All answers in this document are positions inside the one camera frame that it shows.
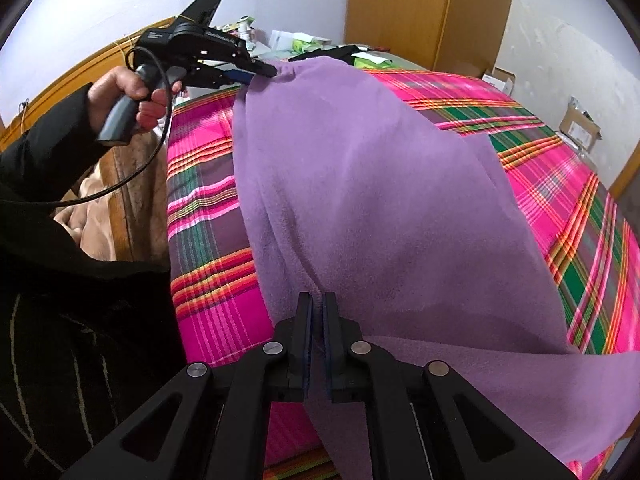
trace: black cloth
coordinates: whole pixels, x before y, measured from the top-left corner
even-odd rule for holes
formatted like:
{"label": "black cloth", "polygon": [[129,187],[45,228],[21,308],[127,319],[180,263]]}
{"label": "black cloth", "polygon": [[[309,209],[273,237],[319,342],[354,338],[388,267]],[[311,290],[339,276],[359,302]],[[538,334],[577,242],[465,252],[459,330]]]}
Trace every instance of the black cloth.
{"label": "black cloth", "polygon": [[333,57],[345,62],[347,65],[353,66],[356,60],[353,58],[353,54],[357,54],[361,50],[356,45],[336,46],[335,48],[322,49],[317,48],[311,52],[303,52],[299,56],[290,57],[289,61],[302,61],[303,59],[311,59],[312,57]]}
{"label": "black cloth", "polygon": [[[88,86],[0,154],[0,198],[59,200],[106,149]],[[0,478],[58,478],[182,366],[168,269],[100,262],[0,202]]]}

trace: metal screw head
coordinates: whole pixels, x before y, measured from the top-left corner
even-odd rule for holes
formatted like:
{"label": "metal screw head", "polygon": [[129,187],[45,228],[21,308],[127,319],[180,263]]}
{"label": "metal screw head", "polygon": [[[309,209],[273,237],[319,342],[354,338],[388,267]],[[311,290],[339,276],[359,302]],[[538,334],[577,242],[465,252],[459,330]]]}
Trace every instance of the metal screw head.
{"label": "metal screw head", "polygon": [[187,368],[187,373],[191,377],[202,377],[207,373],[207,365],[204,363],[191,363]]}
{"label": "metal screw head", "polygon": [[371,345],[366,341],[356,341],[351,345],[351,351],[358,355],[368,354],[371,352]]}
{"label": "metal screw head", "polygon": [[267,355],[277,355],[282,352],[283,347],[277,341],[269,341],[262,347],[262,351]]}
{"label": "metal screw head", "polygon": [[449,365],[442,361],[429,363],[429,373],[438,377],[444,377],[449,373]]}

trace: plaid fabric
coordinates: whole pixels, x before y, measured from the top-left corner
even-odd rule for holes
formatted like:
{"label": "plaid fabric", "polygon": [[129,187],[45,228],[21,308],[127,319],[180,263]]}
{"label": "plaid fabric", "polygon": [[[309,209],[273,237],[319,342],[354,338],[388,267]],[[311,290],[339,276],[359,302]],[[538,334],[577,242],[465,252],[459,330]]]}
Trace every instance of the plaid fabric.
{"label": "plaid fabric", "polygon": [[[640,251],[596,175],[528,110],[484,82],[391,68],[367,70],[443,130],[488,133],[564,304],[568,340],[582,352],[640,349]],[[172,291],[190,360],[225,364],[267,341],[273,326],[255,276],[232,164],[237,89],[174,111],[169,143]],[[318,446],[305,413],[272,409],[268,463]],[[611,449],[571,463],[599,475]],[[265,471],[269,479],[336,476],[321,449]]]}

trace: white box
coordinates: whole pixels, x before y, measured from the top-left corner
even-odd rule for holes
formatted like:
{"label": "white box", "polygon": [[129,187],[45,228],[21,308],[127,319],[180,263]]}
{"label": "white box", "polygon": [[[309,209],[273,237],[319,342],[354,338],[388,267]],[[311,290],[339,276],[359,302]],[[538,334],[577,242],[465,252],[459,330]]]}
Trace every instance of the white box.
{"label": "white box", "polygon": [[500,92],[511,95],[513,92],[513,86],[515,85],[516,76],[511,72],[502,70],[501,68],[494,68],[491,73],[485,73],[482,76],[482,81],[489,83],[494,88],[497,88]]}

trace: wardrobe door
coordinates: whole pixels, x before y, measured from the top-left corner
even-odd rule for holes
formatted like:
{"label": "wardrobe door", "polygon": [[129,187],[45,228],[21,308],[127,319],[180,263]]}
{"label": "wardrobe door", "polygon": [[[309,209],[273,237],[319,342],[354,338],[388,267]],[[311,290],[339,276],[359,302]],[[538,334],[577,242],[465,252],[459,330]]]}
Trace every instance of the wardrobe door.
{"label": "wardrobe door", "polygon": [[391,52],[431,69],[448,0],[385,0],[380,43]]}
{"label": "wardrobe door", "polygon": [[386,46],[380,43],[384,9],[384,0],[349,0],[344,31],[345,41]]}
{"label": "wardrobe door", "polygon": [[493,70],[510,9],[511,0],[450,0],[434,70],[472,77]]}

